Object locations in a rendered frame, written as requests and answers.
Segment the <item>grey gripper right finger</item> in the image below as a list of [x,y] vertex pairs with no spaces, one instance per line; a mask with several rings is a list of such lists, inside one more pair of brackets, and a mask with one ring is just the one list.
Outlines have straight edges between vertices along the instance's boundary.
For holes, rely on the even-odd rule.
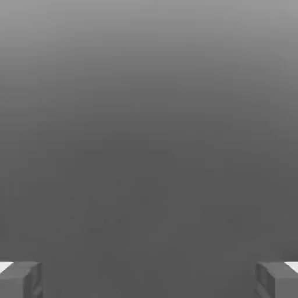
[[255,276],[258,298],[298,298],[298,261],[258,262]]

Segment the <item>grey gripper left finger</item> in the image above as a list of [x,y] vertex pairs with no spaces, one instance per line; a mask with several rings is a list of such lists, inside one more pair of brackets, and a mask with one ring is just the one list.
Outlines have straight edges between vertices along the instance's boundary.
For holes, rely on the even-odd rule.
[[44,298],[42,263],[0,261],[0,298]]

